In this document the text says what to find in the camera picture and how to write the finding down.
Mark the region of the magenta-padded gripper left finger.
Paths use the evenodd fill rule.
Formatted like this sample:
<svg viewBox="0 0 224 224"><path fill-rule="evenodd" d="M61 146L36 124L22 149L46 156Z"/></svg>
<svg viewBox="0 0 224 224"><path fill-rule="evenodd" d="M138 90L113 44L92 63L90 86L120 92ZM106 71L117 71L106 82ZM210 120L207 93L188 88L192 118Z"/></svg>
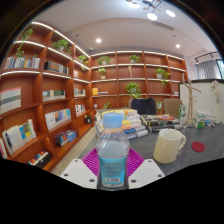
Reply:
<svg viewBox="0 0 224 224"><path fill-rule="evenodd" d="M84 155L81 159L73 159L61 177L78 186L96 189L99 174L99 161L95 149Z"/></svg>

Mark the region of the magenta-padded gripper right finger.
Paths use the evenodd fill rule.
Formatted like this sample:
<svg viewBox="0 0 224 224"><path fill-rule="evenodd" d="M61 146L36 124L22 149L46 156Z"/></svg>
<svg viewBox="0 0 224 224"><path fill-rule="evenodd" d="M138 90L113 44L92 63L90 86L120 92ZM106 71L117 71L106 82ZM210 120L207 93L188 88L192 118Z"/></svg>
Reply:
<svg viewBox="0 0 224 224"><path fill-rule="evenodd" d="M135 189L163 178L164 173L153 159L144 159L134 149L129 149L127 177L128 188Z"/></svg>

